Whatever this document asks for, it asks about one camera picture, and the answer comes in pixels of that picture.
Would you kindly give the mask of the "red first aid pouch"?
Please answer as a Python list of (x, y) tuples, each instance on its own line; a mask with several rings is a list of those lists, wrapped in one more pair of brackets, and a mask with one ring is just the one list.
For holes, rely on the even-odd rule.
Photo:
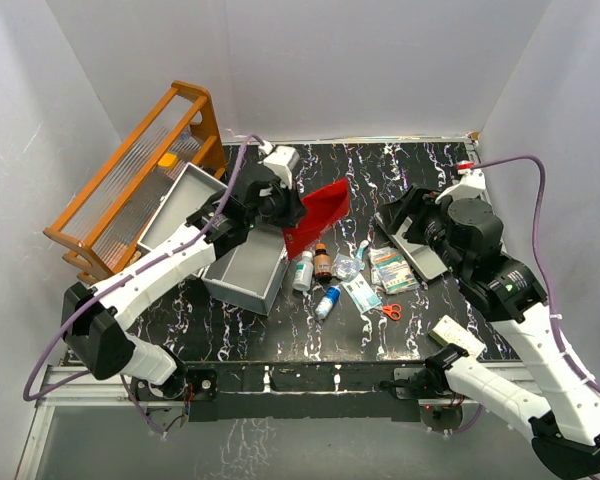
[(296, 226), (282, 230), (289, 260), (300, 255), (349, 213), (349, 197), (349, 182), (342, 178), (302, 199), (306, 214)]

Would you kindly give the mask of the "stack of gauze packets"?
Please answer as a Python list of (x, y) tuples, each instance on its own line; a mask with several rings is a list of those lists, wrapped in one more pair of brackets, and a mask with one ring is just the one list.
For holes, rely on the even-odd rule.
[(418, 281), (403, 254), (391, 247), (371, 248), (368, 253), (372, 272), (388, 295), (418, 288)]

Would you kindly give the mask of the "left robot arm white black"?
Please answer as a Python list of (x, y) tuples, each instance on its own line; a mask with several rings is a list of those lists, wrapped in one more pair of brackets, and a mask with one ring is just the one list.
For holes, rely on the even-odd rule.
[(174, 399), (188, 369), (170, 350), (129, 334), (136, 319), (190, 275), (242, 245), (255, 227), (295, 227), (306, 215), (293, 176), (252, 165), (232, 176), (174, 233), (134, 265), (94, 284), (74, 284), (63, 299), (62, 339), (92, 376), (118, 374)]

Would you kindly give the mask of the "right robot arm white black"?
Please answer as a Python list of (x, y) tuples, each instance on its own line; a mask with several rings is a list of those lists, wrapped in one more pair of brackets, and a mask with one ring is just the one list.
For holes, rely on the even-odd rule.
[(575, 352), (555, 340), (548, 295), (532, 270), (504, 252), (503, 223), (480, 187), (443, 191), (413, 185), (380, 207), (385, 232), (411, 222), (404, 238), (429, 247), (459, 290), (517, 352), (540, 392), (533, 394), (482, 366), (452, 344), (425, 361), (427, 388), (479, 402), (523, 435), (541, 463), (561, 479), (600, 474), (600, 393)]

